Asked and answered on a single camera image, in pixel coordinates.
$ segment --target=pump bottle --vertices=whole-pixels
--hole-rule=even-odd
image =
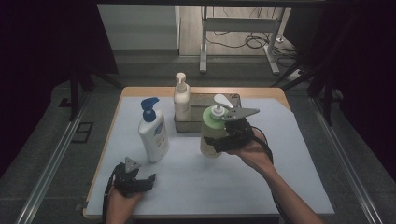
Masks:
[[[163,112],[152,109],[157,102],[159,102],[157,97],[148,98],[141,102],[144,112],[138,127],[148,161],[151,163],[160,161],[169,149]]]
[[[217,94],[215,101],[218,104],[208,107],[202,115],[200,149],[202,154],[208,158],[216,158],[221,155],[221,152],[216,152],[213,146],[208,145],[204,137],[219,139],[228,135],[225,131],[225,121],[221,119],[228,113],[228,110],[221,105],[232,105],[222,94]]]
[[[191,120],[190,86],[186,83],[184,73],[176,74],[177,85],[175,86],[175,121]]]

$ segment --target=white bottle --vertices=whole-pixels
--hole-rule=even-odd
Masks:
[[[184,73],[176,74],[177,85],[175,86],[175,121],[191,120],[190,86],[186,83]]]
[[[158,101],[159,99],[157,97],[142,101],[141,105],[144,112],[138,128],[148,161],[151,163],[160,161],[169,149],[163,112],[152,109],[153,105]]]

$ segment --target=hand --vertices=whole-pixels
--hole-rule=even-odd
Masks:
[[[253,129],[254,135],[260,138],[263,142],[266,142],[264,135]],[[275,170],[274,165],[271,163],[268,155],[265,153],[264,148],[256,141],[251,140],[246,146],[240,149],[231,150],[227,152],[230,155],[236,155],[242,159],[242,161],[255,169],[264,177],[267,173]]]
[[[108,193],[106,224],[124,224],[142,197],[143,192],[136,193],[132,198],[124,198],[112,186]]]

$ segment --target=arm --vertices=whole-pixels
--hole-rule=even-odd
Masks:
[[[108,193],[106,224],[124,224],[142,197],[143,193],[136,193],[132,198],[124,198],[114,186],[111,187]]]
[[[260,132],[254,132],[265,141]],[[260,144],[251,141],[244,148],[230,151],[229,154],[240,157],[246,165],[262,175],[292,223],[324,223],[277,173]]]

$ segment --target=wooden table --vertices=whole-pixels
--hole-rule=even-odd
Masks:
[[[153,190],[146,193],[134,210],[133,216],[136,218],[277,217],[271,192],[259,174],[235,156],[205,158],[199,151],[199,135],[176,133],[172,113],[173,93],[173,87],[128,87],[123,90],[92,181],[84,216],[101,216],[106,182],[114,166],[128,156],[142,163],[139,175],[143,177],[138,175],[138,179],[157,174]],[[281,89],[192,87],[191,93],[238,93],[243,105],[248,105],[246,107],[257,105],[262,118],[251,116],[248,120],[254,121],[254,124],[265,123],[266,130],[262,124],[255,126],[264,130],[278,172],[314,211],[333,214],[329,198]],[[150,96],[160,98],[154,109],[164,111],[170,143],[167,155],[154,164],[147,162],[137,134],[137,123],[142,113],[140,101]],[[285,134],[289,141],[279,139],[281,134]]]

